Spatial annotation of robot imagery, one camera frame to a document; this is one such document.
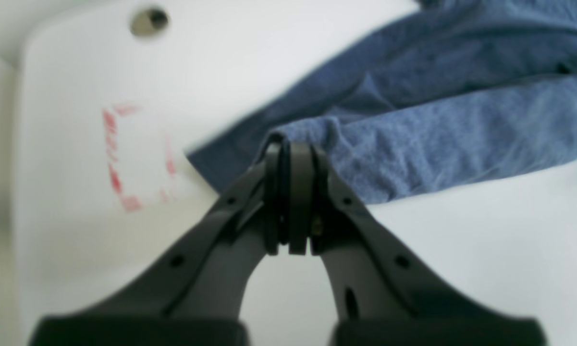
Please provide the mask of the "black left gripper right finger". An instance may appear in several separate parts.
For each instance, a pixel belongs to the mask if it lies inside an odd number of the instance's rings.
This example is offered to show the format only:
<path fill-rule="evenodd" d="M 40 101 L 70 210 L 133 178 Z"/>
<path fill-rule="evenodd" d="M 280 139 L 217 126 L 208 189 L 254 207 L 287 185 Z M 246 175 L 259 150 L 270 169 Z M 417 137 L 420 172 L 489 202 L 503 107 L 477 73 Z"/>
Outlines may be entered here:
<path fill-rule="evenodd" d="M 368 212 L 308 144 L 288 146 L 288 245 L 325 265 L 339 324 L 333 346 L 543 346 L 534 319 L 460 293 Z"/>

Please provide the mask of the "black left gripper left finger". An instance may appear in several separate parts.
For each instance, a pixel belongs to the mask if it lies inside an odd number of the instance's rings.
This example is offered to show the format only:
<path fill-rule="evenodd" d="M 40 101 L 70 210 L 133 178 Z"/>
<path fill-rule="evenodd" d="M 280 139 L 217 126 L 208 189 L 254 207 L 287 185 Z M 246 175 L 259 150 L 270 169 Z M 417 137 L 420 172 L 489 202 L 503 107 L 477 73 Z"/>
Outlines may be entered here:
<path fill-rule="evenodd" d="M 251 167 L 139 277 L 76 314 L 46 317 L 33 346 L 248 346 L 239 315 L 260 261 L 286 243 L 284 147 Z"/>

